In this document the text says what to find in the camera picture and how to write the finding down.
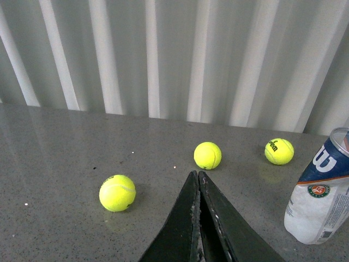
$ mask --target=speckled stone surface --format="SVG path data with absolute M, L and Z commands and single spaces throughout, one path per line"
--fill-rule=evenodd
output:
M 276 166 L 268 140 L 296 154 Z M 0 104 L 1 261 L 138 261 L 163 226 L 203 141 L 221 164 L 207 174 L 286 261 L 348 261 L 349 222 L 307 246 L 284 228 L 288 199 L 325 136 Z M 98 199 L 114 174 L 136 185 L 135 202 L 112 213 Z

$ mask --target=curtain fold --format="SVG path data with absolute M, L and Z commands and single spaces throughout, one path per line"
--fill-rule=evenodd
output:
M 0 102 L 328 135 L 349 0 L 3 0 Z

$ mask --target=yellow tennis ball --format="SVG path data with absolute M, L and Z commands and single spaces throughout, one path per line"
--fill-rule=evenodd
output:
M 267 159 L 275 165 L 287 164 L 294 155 L 292 144 L 282 138 L 275 138 L 266 144 L 264 151 Z
M 221 159 L 222 152 L 215 143 L 204 142 L 195 148 L 194 160 L 200 168 L 214 169 L 219 165 Z
M 99 200 L 103 207 L 112 212 L 127 209 L 135 200 L 136 188 L 132 180 L 124 175 L 114 175 L 103 182 Z

